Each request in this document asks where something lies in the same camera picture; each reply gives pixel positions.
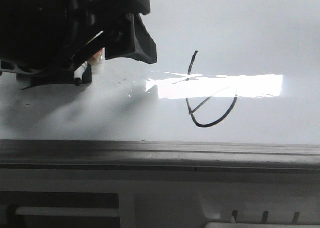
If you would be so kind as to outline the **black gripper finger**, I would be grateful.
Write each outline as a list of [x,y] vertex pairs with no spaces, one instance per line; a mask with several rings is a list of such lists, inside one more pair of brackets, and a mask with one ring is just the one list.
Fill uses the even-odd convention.
[[155,64],[157,46],[139,14],[121,16],[106,33],[105,58],[127,58],[149,65]]

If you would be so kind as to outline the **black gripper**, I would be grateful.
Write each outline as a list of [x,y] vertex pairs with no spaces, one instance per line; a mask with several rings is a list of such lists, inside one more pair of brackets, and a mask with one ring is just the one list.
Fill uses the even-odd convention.
[[[120,17],[150,11],[150,0],[0,0],[0,70],[59,70],[44,77],[17,74],[20,90],[75,85],[71,71],[105,48],[107,30]],[[81,85],[91,83],[88,63]]]

